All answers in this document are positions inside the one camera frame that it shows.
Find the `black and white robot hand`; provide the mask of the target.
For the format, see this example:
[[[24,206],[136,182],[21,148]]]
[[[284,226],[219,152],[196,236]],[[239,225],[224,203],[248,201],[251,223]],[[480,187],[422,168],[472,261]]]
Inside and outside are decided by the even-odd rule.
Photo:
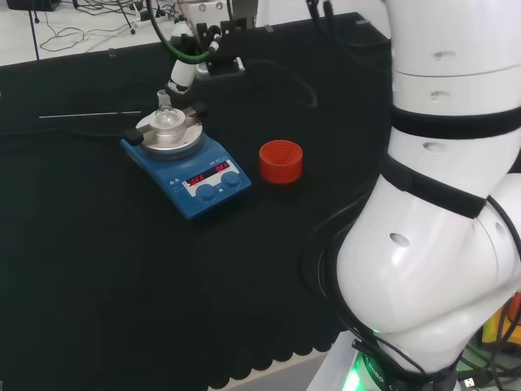
[[[195,81],[238,77],[245,71],[239,54],[241,38],[246,33],[246,20],[227,20],[218,24],[192,24],[181,20],[174,25],[170,45],[184,55],[204,58],[193,64],[176,58],[167,83],[173,95],[186,95]]]

